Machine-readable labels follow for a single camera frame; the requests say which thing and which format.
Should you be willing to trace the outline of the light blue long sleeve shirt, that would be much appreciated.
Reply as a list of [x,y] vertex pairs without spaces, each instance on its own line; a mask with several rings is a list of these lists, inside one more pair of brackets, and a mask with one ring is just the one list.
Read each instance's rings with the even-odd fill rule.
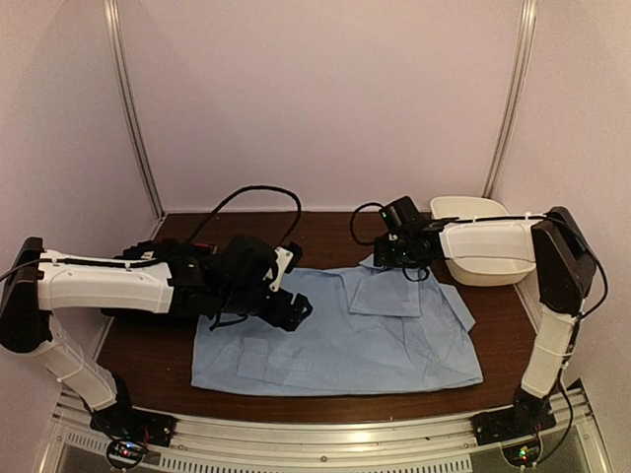
[[213,329],[198,321],[191,384],[254,396],[427,392],[483,380],[475,320],[453,286],[417,270],[297,268],[283,287],[312,314],[294,332],[257,317]]

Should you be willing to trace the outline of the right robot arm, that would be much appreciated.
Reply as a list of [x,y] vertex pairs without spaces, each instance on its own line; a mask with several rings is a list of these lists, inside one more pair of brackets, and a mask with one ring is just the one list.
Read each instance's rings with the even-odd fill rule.
[[410,197],[380,207],[386,231],[374,239],[374,261],[385,268],[427,269],[436,260],[511,259],[531,263],[537,277],[540,322],[521,384],[505,424],[527,434],[572,357],[597,258],[570,211],[538,215],[448,216],[428,219]]

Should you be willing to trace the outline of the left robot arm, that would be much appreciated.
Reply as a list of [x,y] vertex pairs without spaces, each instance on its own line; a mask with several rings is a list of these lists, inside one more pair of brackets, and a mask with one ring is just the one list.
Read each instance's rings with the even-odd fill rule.
[[125,382],[84,355],[54,311],[85,307],[113,315],[206,316],[213,328],[224,326],[221,317],[228,313],[292,332],[313,311],[306,296],[281,287],[301,256],[296,244],[272,247],[244,235],[222,251],[204,243],[145,241],[113,259],[46,249],[41,238],[29,237],[1,278],[1,344],[40,360],[120,437],[131,438],[142,418]]

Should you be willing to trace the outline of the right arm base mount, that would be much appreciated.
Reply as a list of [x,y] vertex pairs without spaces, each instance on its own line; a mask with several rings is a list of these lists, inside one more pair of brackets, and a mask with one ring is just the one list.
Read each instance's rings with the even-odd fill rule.
[[557,424],[549,397],[538,398],[518,389],[509,407],[484,411],[471,418],[478,445],[534,436]]

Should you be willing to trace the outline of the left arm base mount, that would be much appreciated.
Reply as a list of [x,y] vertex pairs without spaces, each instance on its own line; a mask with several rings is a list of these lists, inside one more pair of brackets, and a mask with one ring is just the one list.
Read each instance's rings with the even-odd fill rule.
[[131,440],[142,445],[169,447],[176,418],[132,406],[128,396],[117,394],[115,402],[101,410],[84,402],[91,416],[90,427],[110,438]]

